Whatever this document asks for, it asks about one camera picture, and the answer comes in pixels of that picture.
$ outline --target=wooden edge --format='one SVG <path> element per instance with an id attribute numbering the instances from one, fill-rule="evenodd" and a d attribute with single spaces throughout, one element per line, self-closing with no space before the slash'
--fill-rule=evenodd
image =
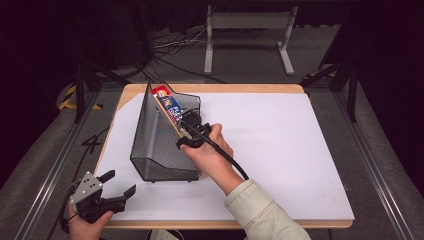
<path id="1" fill-rule="evenodd" d="M 352 226 L 352 220 L 299 220 L 295 221 L 307 229 L 345 229 Z M 118 221 L 112 220 L 106 228 L 115 229 L 179 229 L 179 230 L 206 230 L 206 229 L 241 229 L 236 221 Z"/>
<path id="2" fill-rule="evenodd" d="M 170 84 L 178 93 L 304 93 L 298 84 Z M 122 91 L 117 110 L 146 91 L 147 84 L 128 84 Z"/>

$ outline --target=wire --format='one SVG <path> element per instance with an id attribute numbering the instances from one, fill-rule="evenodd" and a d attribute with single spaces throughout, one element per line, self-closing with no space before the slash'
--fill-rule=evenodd
<path id="1" fill-rule="evenodd" d="M 50 229 L 50 233 L 49 233 L 49 236 L 47 236 L 47 240 L 51 239 L 51 237 L 52 237 L 52 235 L 54 233 L 54 230 L 56 230 L 56 225 L 59 222 L 59 219 L 61 219 L 61 217 L 63 216 L 63 214 L 65 212 L 66 204 L 68 203 L 68 198 L 70 197 L 70 195 L 72 194 L 72 192 L 74 190 L 75 190 L 75 187 L 74 186 L 70 186 L 68 188 L 68 191 L 66 193 L 66 197 L 65 197 L 65 199 L 63 199 L 63 202 L 62 202 L 62 207 L 60 208 L 60 211 L 59 211 L 59 213 L 58 213 L 58 215 L 56 217 L 56 220 L 55 220 L 55 222 L 53 224 L 53 227 Z"/>
<path id="2" fill-rule="evenodd" d="M 144 240 L 147 240 L 148 237 L 151 237 L 152 230 L 147 231 L 146 237 L 144 238 Z"/>
<path id="3" fill-rule="evenodd" d="M 150 63 L 148 63 L 148 65 L 152 68 L 153 72 L 157 75 L 157 79 L 160 79 L 160 74 L 156 72 L 155 67 L 153 67 L 153 65 L 150 64 Z"/>
<path id="4" fill-rule="evenodd" d="M 158 57 L 154 57 L 154 58 L 157 59 L 157 60 L 159 60 L 159 61 L 161 61 L 161 62 L 164 62 L 164 63 L 166 63 L 168 65 L 171 65 L 171 66 L 173 66 L 173 67 L 175 67 L 175 68 L 177 68 L 177 69 L 179 69 L 179 70 L 181 70 L 183 72 L 190 73 L 190 74 L 193 74 L 193 75 L 196 75 L 196 76 L 200 76 L 200 77 L 203 77 L 203 78 L 207 78 L 207 79 L 210 79 L 210 80 L 214 80 L 214 81 L 219 82 L 219 83 L 227 84 L 227 82 L 224 82 L 224 81 L 222 81 L 220 79 L 217 79 L 217 78 L 214 78 L 214 77 L 208 77 L 208 76 L 205 76 L 205 75 L 200 74 L 200 73 L 196 73 L 196 72 L 192 72 L 192 71 L 183 69 L 183 68 L 178 67 L 178 66 L 176 66 L 176 65 L 174 65 L 174 64 L 172 64 L 172 63 L 170 63 L 170 62 L 168 62 L 166 60 L 163 60 L 162 58 L 158 58 Z"/>
<path id="5" fill-rule="evenodd" d="M 74 215 L 72 215 L 72 217 L 68 218 L 68 222 L 71 221 L 71 219 L 76 217 L 77 215 L 78 215 L 78 213 L 75 213 Z"/>
<path id="6" fill-rule="evenodd" d="M 143 69 L 144 69 L 144 67 L 145 67 L 146 65 L 141 65 L 141 66 L 139 66 L 138 68 L 136 68 L 136 69 L 134 69 L 133 71 L 131 71 L 131 72 L 128 72 L 128 73 L 124 73 L 124 74 L 121 74 L 121 75 L 118 75 L 119 77 L 121 77 L 121 78 L 124 78 L 124 79 L 129 79 L 129 78 L 132 78 L 132 77 L 134 77 L 134 76 L 136 76 L 137 74 L 139 74 L 141 71 L 143 71 Z M 99 76 L 99 75 L 97 75 L 102 81 L 115 81 L 115 80 L 113 80 L 112 78 L 110 78 L 110 77 L 108 77 L 108 76 Z"/>
<path id="7" fill-rule="evenodd" d="M 221 156 L 223 156 L 225 159 L 227 159 L 228 162 L 230 162 L 243 176 L 244 180 L 248 180 L 249 176 L 247 176 L 246 172 L 243 170 L 243 168 L 232 158 L 230 155 L 228 155 L 227 152 L 225 152 L 216 142 L 212 141 L 209 137 L 203 136 L 201 133 L 199 133 L 196 129 L 194 129 L 192 126 L 188 124 L 184 124 L 185 127 L 190 128 L 193 132 L 195 132 L 197 135 L 199 135 L 201 138 L 205 140 L 209 145 L 211 145 L 215 151 L 217 151 Z"/>
<path id="8" fill-rule="evenodd" d="M 63 199 L 62 208 L 60 209 L 59 216 L 58 216 L 59 219 L 60 219 L 60 227 L 66 233 L 69 233 L 68 222 L 69 222 L 70 219 L 68 220 L 68 219 L 63 218 L 63 215 L 65 214 L 65 209 L 66 209 L 66 205 L 68 204 L 68 199 L 75 192 L 76 188 L 77 188 L 77 186 L 72 185 L 68 189 L 68 193 L 66 194 L 66 197 Z"/>
<path id="9" fill-rule="evenodd" d="M 120 77 L 119 75 L 115 74 L 114 72 L 110 72 L 110 71 L 108 71 L 108 70 L 106 70 L 106 69 L 98 66 L 97 64 L 95 64 L 93 62 L 90 62 L 90 61 L 85 60 L 84 63 L 88 67 L 90 67 L 91 69 L 95 70 L 96 72 L 100 72 L 103 75 L 109 77 L 110 79 L 113 79 L 114 81 L 119 82 L 119 83 L 121 83 L 123 85 L 127 85 L 127 84 L 130 84 L 131 83 L 130 81 L 128 81 L 128 80 Z"/>
<path id="10" fill-rule="evenodd" d="M 183 234 L 181 234 L 181 232 L 180 232 L 180 231 L 178 231 L 177 229 L 174 229 L 174 231 L 176 231 L 178 234 L 180 234 L 180 236 L 181 236 L 182 240 L 185 240 L 185 239 L 184 239 Z"/>
<path id="11" fill-rule="evenodd" d="M 166 43 L 163 45 L 159 45 L 159 46 L 154 46 L 153 49 L 157 49 L 157 48 L 163 48 L 163 47 L 168 47 L 171 45 L 178 45 L 178 44 L 189 44 L 191 42 L 202 42 L 202 43 L 206 43 L 205 41 L 200 41 L 197 40 L 197 38 L 199 38 L 201 35 L 203 35 L 203 33 L 206 31 L 206 28 L 203 29 L 202 31 L 200 31 L 196 36 L 194 36 L 192 39 L 188 40 L 188 39 L 183 39 L 180 41 L 175 41 L 175 42 L 170 42 L 170 43 Z"/>
<path id="12" fill-rule="evenodd" d="M 149 80 L 153 80 L 151 77 L 150 77 L 150 73 L 149 74 L 147 74 L 147 73 L 145 73 L 144 71 L 141 71 L 142 73 L 143 73 L 143 75 L 145 76 L 145 78 L 144 79 L 149 79 Z"/>
<path id="13" fill-rule="evenodd" d="M 180 44 L 174 44 L 175 46 L 169 46 L 167 51 L 158 51 L 158 50 L 155 50 L 154 52 L 155 53 L 162 54 L 159 57 L 163 57 L 163 56 L 166 56 L 166 55 L 175 55 L 175 54 L 179 53 L 181 50 L 183 50 L 184 48 L 193 46 L 193 45 L 195 45 L 198 42 L 207 44 L 207 42 L 201 41 L 201 40 L 192 40 L 191 42 L 194 42 L 194 43 L 191 43 L 191 44 L 181 43 L 181 44 L 183 44 L 183 46 L 180 46 Z"/>
<path id="14" fill-rule="evenodd" d="M 244 28 L 242 30 L 239 30 L 238 32 L 245 34 L 245 35 L 249 35 L 251 37 L 258 37 L 258 36 L 262 35 L 264 33 L 264 31 L 265 31 L 265 29 L 254 29 L 254 28 L 246 29 L 246 28 Z"/>

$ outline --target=metal rail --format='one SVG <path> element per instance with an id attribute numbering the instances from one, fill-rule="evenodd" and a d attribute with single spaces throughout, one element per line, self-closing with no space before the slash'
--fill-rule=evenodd
<path id="1" fill-rule="evenodd" d="M 94 105 L 99 93 L 90 92 L 87 98 L 85 109 L 90 109 Z M 41 217 L 41 214 L 44 211 L 44 208 L 49 201 L 51 194 L 53 193 L 54 188 L 60 178 L 60 175 L 63 172 L 63 169 L 68 161 L 69 152 L 72 149 L 75 139 L 78 136 L 82 126 L 84 125 L 85 120 L 87 119 L 90 111 L 85 111 L 81 116 L 81 119 L 78 123 L 72 126 L 72 129 L 59 152 L 59 155 L 56 158 L 55 163 L 53 164 L 52 169 L 46 177 L 46 180 L 41 185 L 40 191 L 37 194 L 37 197 L 34 200 L 34 203 L 31 206 L 31 209 L 28 211 L 21 227 L 19 228 L 18 233 L 15 236 L 15 240 L 24 240 L 29 239 L 31 233 L 34 231 L 34 228 Z"/>
<path id="2" fill-rule="evenodd" d="M 371 150 L 368 147 L 367 141 L 365 140 L 358 125 L 350 120 L 350 116 L 346 111 L 346 100 L 344 99 L 342 93 L 339 92 L 334 92 L 333 97 L 340 111 L 343 113 L 344 119 L 349 126 L 349 130 L 351 131 L 352 136 L 355 138 L 356 145 L 361 151 L 364 166 L 369 176 L 371 177 L 371 181 L 373 182 L 383 207 L 386 210 L 390 221 L 392 222 L 396 234 L 398 235 L 399 239 L 414 240 L 415 238 L 398 208 L 390 187 L 387 185 L 383 175 L 380 172 Z"/>

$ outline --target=finger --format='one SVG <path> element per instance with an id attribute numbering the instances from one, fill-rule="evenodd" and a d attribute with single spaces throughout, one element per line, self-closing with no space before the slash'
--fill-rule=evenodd
<path id="1" fill-rule="evenodd" d="M 113 216 L 112 211 L 105 212 L 93 225 L 99 229 L 103 229 Z"/>
<path id="2" fill-rule="evenodd" d="M 187 154 L 190 151 L 190 149 L 191 149 L 191 147 L 189 147 L 189 146 L 187 146 L 185 144 L 182 144 L 180 146 L 180 150 L 183 151 L 183 153 L 185 153 L 185 154 Z"/>
<path id="3" fill-rule="evenodd" d="M 222 125 L 219 123 L 216 123 L 212 125 L 212 131 L 209 134 L 209 137 L 211 139 L 217 139 L 221 135 L 221 131 L 222 131 Z"/>
<path id="4" fill-rule="evenodd" d="M 75 215 L 74 205 L 71 203 L 68 203 L 68 215 L 74 216 Z"/>

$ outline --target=dark translucent bin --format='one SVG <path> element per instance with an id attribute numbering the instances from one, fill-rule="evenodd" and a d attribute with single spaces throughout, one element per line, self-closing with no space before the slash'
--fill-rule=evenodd
<path id="1" fill-rule="evenodd" d="M 191 160 L 175 145 L 179 136 L 150 93 L 152 88 L 159 85 L 162 84 L 149 83 L 146 88 L 131 152 L 131 162 L 146 182 L 196 181 L 199 179 L 199 172 Z M 183 110 L 194 109 L 200 114 L 200 97 L 176 93 L 169 85 L 167 86 Z"/>

